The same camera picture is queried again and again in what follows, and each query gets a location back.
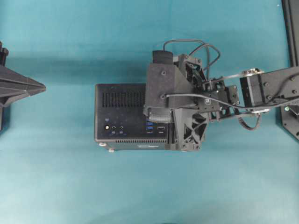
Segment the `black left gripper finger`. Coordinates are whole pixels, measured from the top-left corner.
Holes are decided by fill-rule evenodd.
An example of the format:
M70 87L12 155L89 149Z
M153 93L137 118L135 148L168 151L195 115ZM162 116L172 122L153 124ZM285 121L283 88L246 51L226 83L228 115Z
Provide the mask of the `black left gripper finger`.
M4 109L13 102L46 91L46 86L6 67L7 48L0 47L0 128L3 129Z

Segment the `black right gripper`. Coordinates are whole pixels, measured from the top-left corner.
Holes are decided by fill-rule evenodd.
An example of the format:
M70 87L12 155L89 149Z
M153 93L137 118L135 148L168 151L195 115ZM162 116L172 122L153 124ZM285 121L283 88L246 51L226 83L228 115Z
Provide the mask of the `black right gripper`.
M166 150L198 151L205 139L207 115L211 120L226 119L239 114L239 94L236 85L226 86L224 81L208 80L204 74L202 60L181 54L173 57L187 81L191 83L195 109L180 108L171 112L169 107L145 106L143 113L150 122L169 123Z

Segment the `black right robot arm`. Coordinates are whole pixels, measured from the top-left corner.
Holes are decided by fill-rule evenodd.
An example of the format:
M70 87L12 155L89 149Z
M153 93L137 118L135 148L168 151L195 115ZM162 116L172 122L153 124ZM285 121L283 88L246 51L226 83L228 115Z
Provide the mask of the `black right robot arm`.
M273 108L299 104L298 67L272 72L250 69L236 77L244 106L237 87L226 86L222 77L209 79L200 59L153 52L143 112L149 121L168 126L167 150L199 150L211 122L236 118L244 126L244 117L260 118Z

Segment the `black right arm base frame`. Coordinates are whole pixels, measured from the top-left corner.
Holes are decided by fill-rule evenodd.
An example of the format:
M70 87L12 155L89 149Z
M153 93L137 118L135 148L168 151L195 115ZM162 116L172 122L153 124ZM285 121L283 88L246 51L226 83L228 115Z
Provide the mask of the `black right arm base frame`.
M290 71L290 87L292 98L299 97L299 1L283 0L282 1L285 27L287 34ZM299 102L292 102L290 105L281 109L282 124L284 128L294 138L299 138Z

